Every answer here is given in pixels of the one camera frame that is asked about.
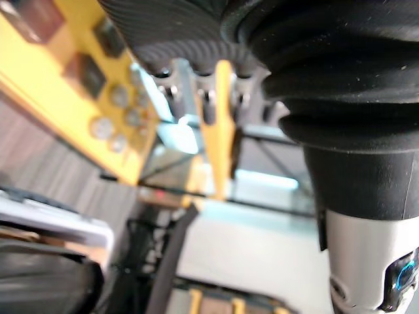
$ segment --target electronic component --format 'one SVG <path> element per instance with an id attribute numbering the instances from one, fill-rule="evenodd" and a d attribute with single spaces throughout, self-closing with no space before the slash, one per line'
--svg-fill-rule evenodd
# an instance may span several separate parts
<path id="1" fill-rule="evenodd" d="M 94 34 L 106 56 L 118 58 L 124 51 L 124 41 L 108 18 L 104 18 L 95 26 Z"/>
<path id="2" fill-rule="evenodd" d="M 128 146 L 128 140 L 123 134 L 116 134 L 109 140 L 109 149 L 113 152 L 121 153 Z"/>
<path id="3" fill-rule="evenodd" d="M 111 88 L 111 101 L 117 107 L 127 108 L 129 102 L 128 90 L 123 85 L 114 85 Z"/>
<path id="4" fill-rule="evenodd" d="M 106 83 L 105 75 L 88 54 L 76 54 L 65 68 L 64 77 L 76 90 L 84 90 L 94 99 Z"/>
<path id="5" fill-rule="evenodd" d="M 114 127 L 111 119 L 103 116 L 92 121 L 90 131 L 96 139 L 106 140 L 112 136 Z"/>
<path id="6" fill-rule="evenodd" d="M 137 109 L 128 109 L 125 113 L 125 123 L 129 126 L 139 126 L 141 117 Z"/>
<path id="7" fill-rule="evenodd" d="M 0 12 L 30 43 L 47 43 L 64 23 L 53 0 L 0 0 Z"/>

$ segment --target silver metal housing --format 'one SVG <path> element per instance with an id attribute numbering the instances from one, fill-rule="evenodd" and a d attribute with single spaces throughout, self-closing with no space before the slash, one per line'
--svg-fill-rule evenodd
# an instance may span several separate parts
<path id="1" fill-rule="evenodd" d="M 345 295 L 331 287 L 333 303 L 345 314 L 385 313 L 378 307 L 386 269 L 419 247 L 419 217 L 383 221 L 327 211 L 326 222 L 331 280 Z M 397 314 L 405 312 L 412 297 L 410 291 L 405 294 Z"/>

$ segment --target metal rod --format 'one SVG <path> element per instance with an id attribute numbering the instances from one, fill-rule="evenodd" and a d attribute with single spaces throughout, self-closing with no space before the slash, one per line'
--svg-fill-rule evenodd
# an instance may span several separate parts
<path id="1" fill-rule="evenodd" d="M 187 155 L 183 158 L 180 158 L 179 160 L 176 160 L 175 162 L 172 162 L 170 164 L 167 164 L 163 167 L 156 168 L 154 171 L 150 172 L 148 175 L 145 175 L 144 177 L 140 178 L 139 182 L 144 182 L 147 179 L 150 179 L 151 177 L 154 177 L 155 175 L 158 175 L 159 173 L 165 172 L 173 167 L 180 166 L 181 164 L 184 164 L 185 162 L 188 162 L 192 158 L 194 158 L 196 155 L 199 155 L 204 152 L 204 149 L 201 148 L 195 155 Z"/>
<path id="2" fill-rule="evenodd" d="M 149 184 L 149 183 L 145 183 L 145 182 L 139 182 L 138 186 L 142 186 L 144 188 L 155 188 L 157 190 L 162 190 L 165 192 L 169 192 L 172 194 L 178 194 L 178 195 L 191 195 L 191 196 L 198 196 L 200 198 L 206 198 L 207 195 L 203 194 L 203 193 L 198 193 L 198 192 L 190 192 L 190 191 L 185 191 L 182 190 L 180 188 L 169 188 L 166 186 L 159 186 L 159 185 L 155 185 L 155 184 Z"/>
<path id="3" fill-rule="evenodd" d="M 296 142 L 287 141 L 285 139 L 279 139 L 277 137 L 255 135 L 251 133 L 243 133 L 243 137 L 248 138 L 248 139 L 255 139 L 257 141 L 270 142 L 270 143 L 275 143 L 275 144 L 280 144 L 280 145 L 285 145 L 285 146 L 290 146 L 290 147 L 295 147 L 295 148 L 300 147 L 300 145 Z"/>
<path id="4" fill-rule="evenodd" d="M 233 199 L 230 199 L 230 198 L 227 199 L 226 202 L 237 204 L 237 205 L 255 207 L 257 209 L 264 209 L 266 211 L 275 211 L 277 213 L 283 213 L 283 214 L 288 214 L 288 215 L 291 215 L 291 216 L 297 216 L 297 217 L 302 217 L 302 218 L 314 218 L 315 217 L 313 213 L 305 213 L 305 212 L 302 212 L 302 211 L 287 210 L 287 209 L 283 209 L 283 208 L 277 208 L 277 207 L 272 207 L 272 206 L 267 206 L 267 205 L 262 205 L 262 204 L 249 203 L 247 201 L 233 200 Z"/>
<path id="5" fill-rule="evenodd" d="M 168 188 L 168 187 L 165 187 L 165 186 L 158 186 L 158 185 L 148 184 L 148 183 L 139 183 L 138 186 L 143 186 L 145 188 L 155 188 L 155 189 L 158 189 L 158 190 L 166 191 L 166 192 L 173 193 L 173 194 L 179 194 L 179 195 L 191 195 L 191 196 L 197 196 L 197 197 L 200 197 L 200 198 L 208 198 L 209 197 L 209 196 L 207 196 L 203 193 L 190 192 L 190 191 L 185 191 L 185 190 L 181 190 L 181 189 L 178 189 L 178 188 Z M 315 217 L 314 214 L 312 214 L 312 213 L 304 213 L 304 212 L 300 212 L 300 211 L 289 211 L 287 209 L 271 207 L 271 206 L 256 204 L 256 203 L 249 203 L 249 202 L 246 202 L 246 201 L 234 200 L 234 199 L 231 199 L 231 198 L 229 198 L 225 201 L 227 203 L 233 203 L 233 204 L 237 204 L 237 205 L 254 207 L 254 208 L 258 208 L 258 209 L 264 209 L 264 210 L 267 210 L 267 211 L 275 211 L 277 213 L 284 213 L 284 214 L 297 216 L 297 217 L 302 217 L 302 218 L 314 218 Z"/>
<path id="6" fill-rule="evenodd" d="M 269 158 L 269 160 L 275 164 L 275 166 L 282 171 L 287 177 L 290 177 L 294 180 L 298 180 L 297 176 L 294 175 L 294 173 L 288 169 L 288 167 L 283 164 L 283 162 L 281 160 L 279 160 L 270 150 L 268 150 L 262 143 L 260 139 L 256 139 L 256 143 L 258 144 L 259 148 L 264 152 L 264 154 L 266 155 L 266 157 Z"/>
<path id="7" fill-rule="evenodd" d="M 256 143 L 258 144 L 259 148 L 265 153 L 265 155 L 270 159 L 272 163 L 275 164 L 275 166 L 282 171 L 287 177 L 294 179 L 298 182 L 299 188 L 307 195 L 312 197 L 312 192 L 305 186 L 304 183 L 301 182 L 301 180 L 291 171 L 288 169 L 288 167 L 279 160 L 270 150 L 268 150 L 260 139 L 256 139 Z"/>

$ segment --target white surface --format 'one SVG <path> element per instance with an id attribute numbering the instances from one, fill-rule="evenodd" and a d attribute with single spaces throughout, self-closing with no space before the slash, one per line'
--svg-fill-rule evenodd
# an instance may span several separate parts
<path id="1" fill-rule="evenodd" d="M 329 314 L 327 253 L 315 229 L 313 220 L 207 201 L 178 274 L 285 299 L 302 314 Z"/>

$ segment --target yellow metal frame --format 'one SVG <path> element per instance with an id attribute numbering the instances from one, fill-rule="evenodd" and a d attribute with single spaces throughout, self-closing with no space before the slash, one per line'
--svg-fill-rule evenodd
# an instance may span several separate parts
<path id="1" fill-rule="evenodd" d="M 197 98 L 196 106 L 201 120 L 201 132 L 204 138 L 208 160 L 212 166 L 215 195 L 217 200 L 225 199 L 225 190 L 231 169 L 231 145 L 234 136 L 234 122 L 229 113 L 230 80 L 232 67 L 228 61 L 218 62 L 215 74 L 216 123 L 205 124 L 202 117 L 201 100 Z"/>
<path id="2" fill-rule="evenodd" d="M 93 33 L 93 27 L 105 16 L 96 1 L 56 0 L 56 4 L 66 23 L 45 45 L 27 43 L 0 15 L 0 88 L 120 182 L 135 185 L 155 140 L 158 118 L 153 106 L 149 106 L 146 137 L 124 123 L 124 111 L 110 102 L 109 92 L 114 84 L 122 84 L 133 102 L 135 88 L 130 83 L 132 61 L 128 53 L 118 59 L 103 53 Z M 76 52 L 90 54 L 107 77 L 97 100 L 80 95 L 63 76 Z M 110 151 L 106 141 L 91 136 L 90 124 L 99 116 L 109 117 L 116 132 L 128 139 L 122 154 Z"/>
<path id="3" fill-rule="evenodd" d="M 189 314 L 199 314 L 199 309 L 202 301 L 202 292 L 196 289 L 190 289 L 189 294 L 192 297 L 191 308 Z"/>

